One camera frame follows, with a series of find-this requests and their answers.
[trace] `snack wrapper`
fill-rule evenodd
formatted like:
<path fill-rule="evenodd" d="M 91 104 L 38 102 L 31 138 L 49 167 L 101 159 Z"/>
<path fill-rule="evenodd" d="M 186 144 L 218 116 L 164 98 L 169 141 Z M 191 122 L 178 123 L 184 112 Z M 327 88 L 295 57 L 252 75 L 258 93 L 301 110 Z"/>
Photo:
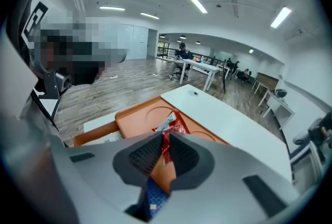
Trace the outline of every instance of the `snack wrapper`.
<path fill-rule="evenodd" d="M 153 131 L 162 131 L 162 155 L 163 155 L 163 165 L 167 165 L 172 161 L 169 149 L 170 149 L 170 133 L 171 131 L 176 131 L 179 133 L 189 134 L 189 130 L 183 121 L 180 113 L 178 111 L 173 111 L 167 117 L 166 121 L 163 122 L 158 128 L 153 129 Z"/>

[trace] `wooden floor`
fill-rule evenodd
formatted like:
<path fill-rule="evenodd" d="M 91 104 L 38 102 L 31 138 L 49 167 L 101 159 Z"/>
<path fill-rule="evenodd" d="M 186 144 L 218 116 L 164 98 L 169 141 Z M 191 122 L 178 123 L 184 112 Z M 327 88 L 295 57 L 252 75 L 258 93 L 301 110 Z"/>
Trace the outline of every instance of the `wooden floor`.
<path fill-rule="evenodd" d="M 107 68 L 100 82 L 88 87 L 72 87 L 63 95 L 54 119 L 60 136 L 71 146 L 73 138 L 83 133 L 85 122 L 180 87 L 177 79 L 152 75 L 167 75 L 168 67 L 169 63 L 161 59 L 128 60 Z M 114 75 L 118 75 L 118 78 L 109 79 Z M 193 71 L 190 84 L 203 89 L 206 78 L 207 75 Z M 221 78 L 216 77 L 208 94 L 247 115 L 283 140 L 272 114 L 265 119 L 260 116 L 262 108 L 257 108 L 257 105 L 261 97 L 253 96 L 249 83 L 226 80 L 224 94 Z"/>

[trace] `window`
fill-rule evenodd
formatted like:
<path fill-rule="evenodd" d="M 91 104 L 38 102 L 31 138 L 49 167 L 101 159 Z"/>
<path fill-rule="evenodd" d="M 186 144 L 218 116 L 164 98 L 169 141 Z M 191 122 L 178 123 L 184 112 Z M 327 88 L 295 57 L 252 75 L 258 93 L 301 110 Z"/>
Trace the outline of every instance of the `window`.
<path fill-rule="evenodd" d="M 168 48 L 169 48 L 169 43 L 164 43 L 162 41 L 158 42 L 158 51 L 157 51 L 157 56 L 159 57 L 164 57 L 168 56 Z"/>

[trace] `red snack bag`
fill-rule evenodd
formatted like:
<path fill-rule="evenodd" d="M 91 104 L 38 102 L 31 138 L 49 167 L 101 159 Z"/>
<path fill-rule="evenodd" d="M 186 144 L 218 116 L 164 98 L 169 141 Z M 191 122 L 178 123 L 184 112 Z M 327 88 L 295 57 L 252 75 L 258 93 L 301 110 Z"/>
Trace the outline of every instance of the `red snack bag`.
<path fill-rule="evenodd" d="M 157 129 L 153 129 L 154 131 L 162 131 L 162 147 L 161 151 L 164 157 L 163 165 L 167 165 L 172 161 L 171 155 L 169 152 L 170 149 L 170 133 L 171 131 L 176 131 L 179 133 L 189 134 L 189 130 L 186 126 L 186 123 L 182 119 L 180 113 L 178 111 L 173 111 L 167 117 L 167 120 L 160 125 Z"/>

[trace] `man sitting at desk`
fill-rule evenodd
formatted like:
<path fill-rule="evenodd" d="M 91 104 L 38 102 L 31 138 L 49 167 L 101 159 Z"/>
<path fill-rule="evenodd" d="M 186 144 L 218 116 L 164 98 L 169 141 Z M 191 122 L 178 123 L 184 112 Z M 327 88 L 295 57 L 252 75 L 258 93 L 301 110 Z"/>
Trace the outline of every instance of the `man sitting at desk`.
<path fill-rule="evenodd" d="M 180 48 L 180 50 L 176 51 L 176 53 L 175 53 L 175 60 L 172 61 L 172 63 L 170 64 L 170 69 L 169 69 L 170 79 L 173 78 L 173 72 L 177 66 L 183 67 L 182 59 L 192 59 L 193 58 L 191 52 L 186 49 L 186 45 L 184 43 L 180 43 L 179 48 Z"/>

